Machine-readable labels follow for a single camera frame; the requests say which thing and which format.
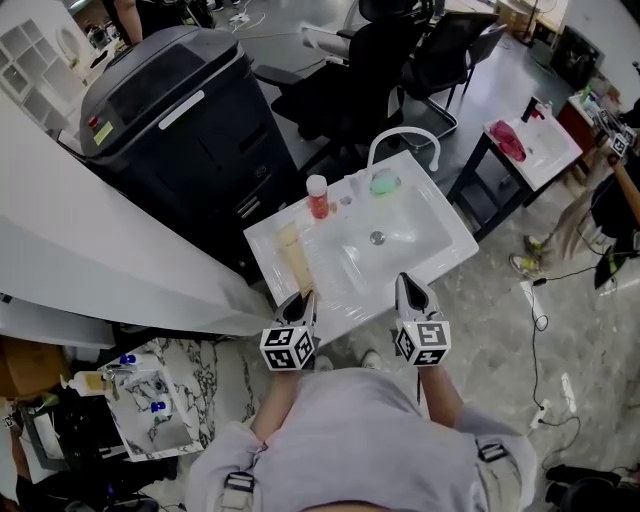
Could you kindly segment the white curved faucet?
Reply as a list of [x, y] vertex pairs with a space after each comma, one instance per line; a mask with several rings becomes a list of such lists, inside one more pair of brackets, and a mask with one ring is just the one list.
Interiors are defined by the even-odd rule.
[[439, 169], [439, 159], [441, 155], [441, 144], [439, 139], [433, 133], [423, 128], [411, 127], [411, 126], [394, 127], [378, 134], [370, 144], [369, 152], [367, 156], [366, 168], [369, 168], [374, 164], [377, 147], [383, 140], [395, 135], [404, 135], [404, 134], [419, 135], [423, 138], [426, 138], [432, 143], [432, 145], [434, 146], [434, 154], [429, 163], [429, 170], [431, 172], [437, 172]]

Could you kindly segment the black mesh office chair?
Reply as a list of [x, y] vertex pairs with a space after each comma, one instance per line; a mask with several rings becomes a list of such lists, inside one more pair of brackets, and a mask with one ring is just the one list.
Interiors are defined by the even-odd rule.
[[447, 124], [435, 136], [442, 139], [458, 127], [448, 111], [458, 85], [467, 79], [469, 50], [481, 34], [498, 20], [494, 13], [448, 12], [424, 34], [403, 68], [398, 88], [426, 104]]

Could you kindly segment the black high-back office chair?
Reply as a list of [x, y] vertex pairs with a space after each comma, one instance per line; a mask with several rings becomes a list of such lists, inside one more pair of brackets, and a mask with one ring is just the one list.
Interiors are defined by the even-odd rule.
[[324, 137], [341, 147], [368, 145], [392, 126], [389, 98], [423, 34], [419, 0], [359, 0], [368, 23], [348, 41], [345, 64], [327, 62], [310, 75], [266, 65], [254, 74], [280, 90], [273, 112], [305, 140]]

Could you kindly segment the brown cardboard box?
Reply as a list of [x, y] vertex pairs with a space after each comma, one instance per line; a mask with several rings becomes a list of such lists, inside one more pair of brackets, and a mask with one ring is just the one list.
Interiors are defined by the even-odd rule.
[[34, 397], [70, 376], [60, 346], [0, 336], [0, 397]]

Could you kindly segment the red cloth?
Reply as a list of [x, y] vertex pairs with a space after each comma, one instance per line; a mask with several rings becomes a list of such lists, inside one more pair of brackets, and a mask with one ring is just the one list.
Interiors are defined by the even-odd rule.
[[498, 120], [490, 125], [489, 134], [496, 141], [500, 151], [516, 162], [526, 160], [526, 151], [515, 130], [505, 121]]

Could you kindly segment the green soap in clear dish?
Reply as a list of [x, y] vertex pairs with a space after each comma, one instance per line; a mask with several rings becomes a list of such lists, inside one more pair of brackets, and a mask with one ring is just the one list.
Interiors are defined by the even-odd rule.
[[395, 192], [401, 185], [399, 175], [390, 168], [384, 168], [372, 174], [369, 192], [374, 197], [382, 197]]

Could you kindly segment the person's grey shirt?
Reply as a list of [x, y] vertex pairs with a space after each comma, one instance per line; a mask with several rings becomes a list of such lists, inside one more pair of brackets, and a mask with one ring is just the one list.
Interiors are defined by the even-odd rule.
[[433, 423], [426, 399], [419, 404], [383, 371], [302, 373], [266, 442], [252, 421], [228, 424], [192, 465], [187, 512], [215, 512], [235, 471], [255, 478], [252, 512], [488, 512], [476, 441], [489, 440], [516, 463], [520, 512], [534, 498], [537, 457], [524, 435], [467, 404], [457, 430]]

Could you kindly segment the person's left forearm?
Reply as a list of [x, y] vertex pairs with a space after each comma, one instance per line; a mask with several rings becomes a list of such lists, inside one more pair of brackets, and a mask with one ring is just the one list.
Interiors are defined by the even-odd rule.
[[251, 430], [261, 442], [281, 428], [297, 396], [302, 373], [274, 372], [269, 391], [252, 423]]

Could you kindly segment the black office copier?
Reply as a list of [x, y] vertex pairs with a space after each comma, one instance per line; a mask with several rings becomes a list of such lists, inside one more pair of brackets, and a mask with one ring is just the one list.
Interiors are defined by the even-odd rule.
[[181, 25], [114, 59], [81, 106], [85, 165], [248, 282], [245, 230], [296, 201], [298, 171], [229, 32]]

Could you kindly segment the white column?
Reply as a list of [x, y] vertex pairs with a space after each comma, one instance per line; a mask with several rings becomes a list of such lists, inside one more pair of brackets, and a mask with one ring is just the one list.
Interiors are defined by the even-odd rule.
[[265, 297], [135, 206], [0, 92], [0, 293], [170, 331], [251, 336]]

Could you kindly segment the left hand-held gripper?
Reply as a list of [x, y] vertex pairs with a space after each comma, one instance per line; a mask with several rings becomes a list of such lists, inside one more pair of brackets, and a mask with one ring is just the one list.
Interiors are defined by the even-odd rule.
[[297, 292], [286, 299], [275, 311], [276, 325], [300, 326], [272, 327], [262, 331], [260, 352], [271, 372], [290, 372], [305, 368], [312, 359], [317, 343], [314, 325], [317, 318], [316, 293], [308, 291], [302, 297]]

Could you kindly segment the marble pattern sink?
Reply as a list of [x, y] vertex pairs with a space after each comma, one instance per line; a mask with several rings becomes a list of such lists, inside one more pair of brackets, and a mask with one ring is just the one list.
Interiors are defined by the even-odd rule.
[[[120, 391], [120, 399], [114, 401], [111, 392], [106, 395], [116, 429], [133, 462], [197, 453], [203, 449], [195, 420], [188, 414], [186, 402], [179, 388], [159, 357], [155, 355], [150, 368], [137, 369], [133, 382]], [[118, 360], [104, 365], [119, 365]], [[151, 414], [150, 404], [170, 399], [173, 416], [159, 422]]]

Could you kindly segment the black storage crate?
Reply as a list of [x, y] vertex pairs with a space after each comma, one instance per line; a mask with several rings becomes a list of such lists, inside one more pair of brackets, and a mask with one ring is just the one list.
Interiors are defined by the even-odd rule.
[[79, 470], [126, 449], [103, 396], [82, 397], [55, 386], [52, 391], [17, 403], [28, 441], [42, 468]]

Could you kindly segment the black round device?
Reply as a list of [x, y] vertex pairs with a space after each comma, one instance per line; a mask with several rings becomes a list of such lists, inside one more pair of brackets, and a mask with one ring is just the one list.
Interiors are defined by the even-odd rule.
[[545, 502], [558, 512], [640, 512], [640, 484], [615, 472], [553, 466], [546, 470]]

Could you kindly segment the chrome sink faucet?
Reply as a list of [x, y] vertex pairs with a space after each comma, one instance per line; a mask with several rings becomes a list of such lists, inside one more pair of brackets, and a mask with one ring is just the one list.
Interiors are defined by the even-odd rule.
[[133, 382], [136, 373], [136, 367], [131, 365], [107, 365], [103, 368], [105, 378], [111, 383], [114, 401], [120, 399], [120, 391]]

